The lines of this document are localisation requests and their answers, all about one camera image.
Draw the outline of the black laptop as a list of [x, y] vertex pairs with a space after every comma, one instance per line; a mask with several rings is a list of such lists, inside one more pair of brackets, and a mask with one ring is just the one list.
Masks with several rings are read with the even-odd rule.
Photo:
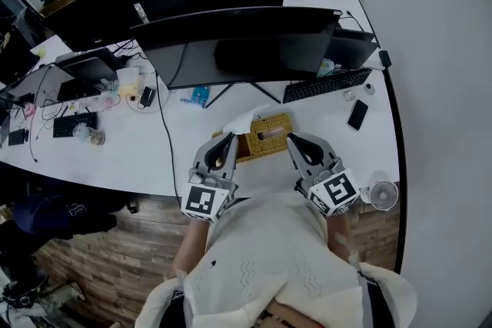
[[377, 48], [373, 33], [335, 28], [324, 57], [343, 69], [359, 69]]

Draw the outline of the long black keyboard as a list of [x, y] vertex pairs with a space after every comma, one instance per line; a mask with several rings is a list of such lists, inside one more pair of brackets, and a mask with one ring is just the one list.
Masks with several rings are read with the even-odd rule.
[[369, 68], [345, 70], [334, 75], [328, 75], [327, 77], [316, 78], [313, 81], [289, 84], [284, 89], [282, 103], [287, 104], [293, 101], [363, 85], [371, 72], [372, 70]]

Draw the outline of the black charger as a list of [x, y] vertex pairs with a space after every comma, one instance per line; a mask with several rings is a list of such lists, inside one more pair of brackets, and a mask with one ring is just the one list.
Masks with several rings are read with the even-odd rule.
[[137, 104], [138, 109], [149, 108], [155, 98], [156, 90], [146, 86]]

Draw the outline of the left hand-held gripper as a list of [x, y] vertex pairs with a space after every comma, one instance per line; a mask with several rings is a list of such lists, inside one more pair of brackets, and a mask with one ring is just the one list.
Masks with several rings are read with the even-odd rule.
[[229, 132], [213, 137], [197, 150], [181, 199], [183, 214], [208, 223], [221, 218], [238, 189], [228, 180], [236, 168], [238, 145], [238, 136]]

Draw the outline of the dark blue jacket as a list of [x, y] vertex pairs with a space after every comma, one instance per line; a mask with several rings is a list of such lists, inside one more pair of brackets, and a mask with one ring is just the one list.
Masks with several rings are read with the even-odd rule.
[[124, 207], [120, 197], [36, 194], [14, 203], [13, 220], [27, 234], [69, 240], [116, 227], [114, 213]]

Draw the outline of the wide curved black monitor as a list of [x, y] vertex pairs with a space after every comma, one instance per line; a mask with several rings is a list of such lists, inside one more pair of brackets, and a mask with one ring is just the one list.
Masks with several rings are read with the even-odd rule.
[[268, 6], [163, 18], [130, 32], [168, 90], [316, 77], [341, 11]]

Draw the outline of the black smartphone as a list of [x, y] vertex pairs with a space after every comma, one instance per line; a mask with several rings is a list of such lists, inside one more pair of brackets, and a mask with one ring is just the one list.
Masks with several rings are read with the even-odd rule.
[[357, 99], [347, 120], [347, 125], [353, 130], [359, 131], [368, 112], [368, 108], [366, 103]]

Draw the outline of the white tissue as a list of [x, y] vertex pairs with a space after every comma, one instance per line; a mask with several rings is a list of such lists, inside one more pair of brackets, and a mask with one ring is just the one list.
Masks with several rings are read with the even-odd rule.
[[237, 116], [233, 121], [230, 121], [222, 128], [222, 132], [232, 133], [235, 135], [249, 134], [251, 131], [251, 122], [257, 117], [262, 111], [269, 108], [270, 105], [258, 106], [250, 111]]

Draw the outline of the black flat monitor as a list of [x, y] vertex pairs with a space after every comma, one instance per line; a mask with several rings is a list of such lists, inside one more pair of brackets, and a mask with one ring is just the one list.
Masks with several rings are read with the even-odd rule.
[[117, 71], [125, 67], [107, 48], [58, 56], [55, 66], [72, 77], [60, 85], [57, 97], [60, 102], [101, 94], [118, 79]]

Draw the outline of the person's right forearm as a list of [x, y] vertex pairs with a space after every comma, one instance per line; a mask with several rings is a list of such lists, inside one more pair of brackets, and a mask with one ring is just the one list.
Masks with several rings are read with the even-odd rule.
[[353, 240], [346, 214], [325, 218], [327, 223], [327, 246], [332, 253], [360, 270], [360, 254]]

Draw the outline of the pale green container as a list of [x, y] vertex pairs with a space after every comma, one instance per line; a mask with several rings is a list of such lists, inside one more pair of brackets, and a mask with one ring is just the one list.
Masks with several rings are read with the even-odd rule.
[[341, 65], [334, 63], [332, 60], [324, 58], [321, 62], [321, 66], [318, 69], [316, 78], [325, 78], [329, 75], [336, 74], [341, 70]]

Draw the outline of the white desk fan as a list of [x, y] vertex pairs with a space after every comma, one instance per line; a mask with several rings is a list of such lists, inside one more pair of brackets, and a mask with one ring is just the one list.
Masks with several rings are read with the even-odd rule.
[[385, 171], [374, 171], [369, 178], [368, 185], [361, 188], [362, 201], [379, 211], [392, 209], [398, 198], [398, 187]]

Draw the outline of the plain black monitor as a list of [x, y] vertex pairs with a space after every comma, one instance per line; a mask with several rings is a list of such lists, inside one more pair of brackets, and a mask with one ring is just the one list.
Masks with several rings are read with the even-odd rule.
[[140, 21], [131, 0], [74, 0], [44, 18], [72, 51], [88, 51], [131, 39]]

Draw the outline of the blue packet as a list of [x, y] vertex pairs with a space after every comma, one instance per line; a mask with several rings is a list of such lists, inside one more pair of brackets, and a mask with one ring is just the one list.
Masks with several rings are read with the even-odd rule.
[[211, 89], [209, 86], [201, 85], [194, 88], [181, 90], [180, 102], [192, 104], [200, 108], [206, 108]]

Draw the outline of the person's left forearm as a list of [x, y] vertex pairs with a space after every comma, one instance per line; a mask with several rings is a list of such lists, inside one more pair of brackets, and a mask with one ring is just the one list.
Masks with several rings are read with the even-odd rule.
[[191, 219], [171, 265], [171, 277], [190, 273], [198, 265], [206, 251], [209, 229], [208, 222]]

